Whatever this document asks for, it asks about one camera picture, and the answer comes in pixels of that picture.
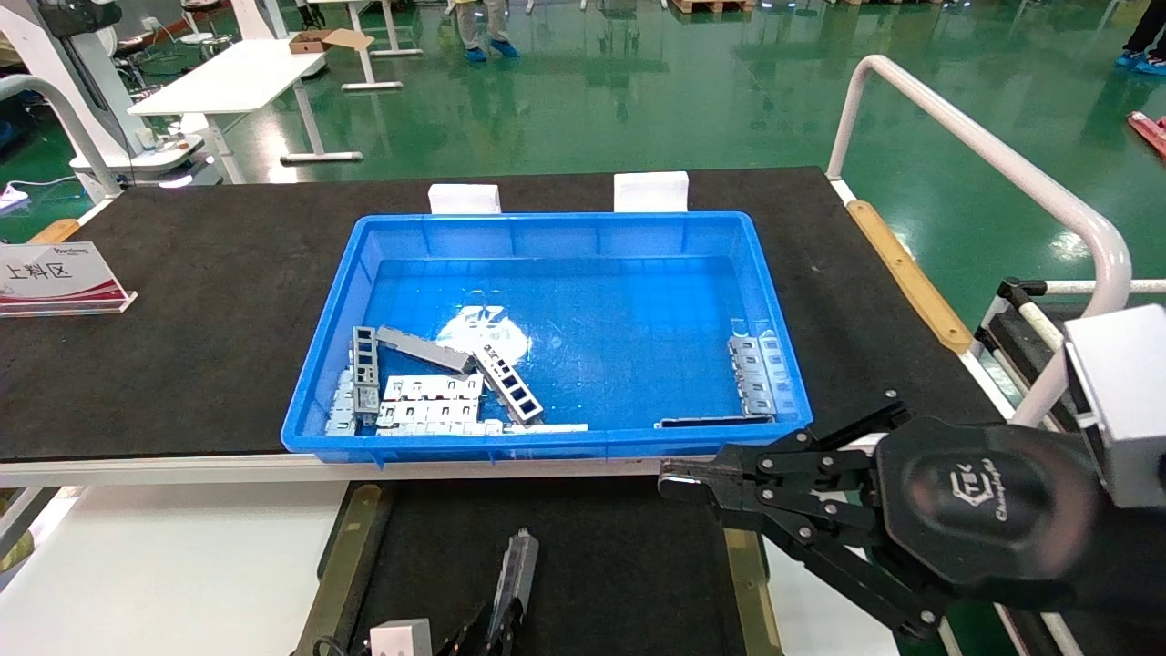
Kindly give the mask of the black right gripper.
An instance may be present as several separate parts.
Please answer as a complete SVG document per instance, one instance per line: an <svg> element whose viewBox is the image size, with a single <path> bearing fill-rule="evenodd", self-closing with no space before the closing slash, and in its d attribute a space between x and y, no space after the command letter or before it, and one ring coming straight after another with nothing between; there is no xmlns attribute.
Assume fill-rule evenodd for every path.
<svg viewBox="0 0 1166 656"><path fill-rule="evenodd" d="M1163 509L1117 507L1083 440L911 418L904 400L884 398L841 426L729 444L707 460L670 458L660 494L712 507L726 528L761 532L902 639L932 639L941 607L854 553L812 512L779 509L779 491L754 485L857 489L877 466L890 539L956 597L1163 622ZM868 436L883 437L874 456L858 445Z"/></svg>

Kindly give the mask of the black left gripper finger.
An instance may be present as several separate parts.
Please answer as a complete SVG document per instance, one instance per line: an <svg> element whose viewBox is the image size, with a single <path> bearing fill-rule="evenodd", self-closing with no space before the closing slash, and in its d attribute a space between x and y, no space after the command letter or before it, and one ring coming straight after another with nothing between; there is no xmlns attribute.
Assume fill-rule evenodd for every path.
<svg viewBox="0 0 1166 656"><path fill-rule="evenodd" d="M490 628L492 615L493 611L480 608L440 647L440 655L498 655L498 640Z"/></svg>

